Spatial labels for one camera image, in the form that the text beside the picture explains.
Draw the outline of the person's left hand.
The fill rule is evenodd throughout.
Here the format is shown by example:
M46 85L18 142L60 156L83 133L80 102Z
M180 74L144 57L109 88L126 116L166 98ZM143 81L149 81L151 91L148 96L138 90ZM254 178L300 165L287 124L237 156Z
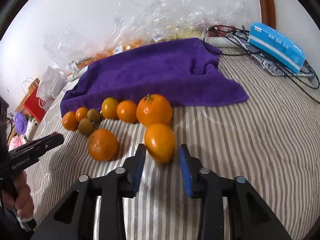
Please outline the person's left hand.
M34 212L34 204L30 195L30 187L27 184L27 174L24 171L14 178L14 185L18 197L14 200L7 192L2 191L4 207L8 210L12 210L14 207L20 218L30 218Z

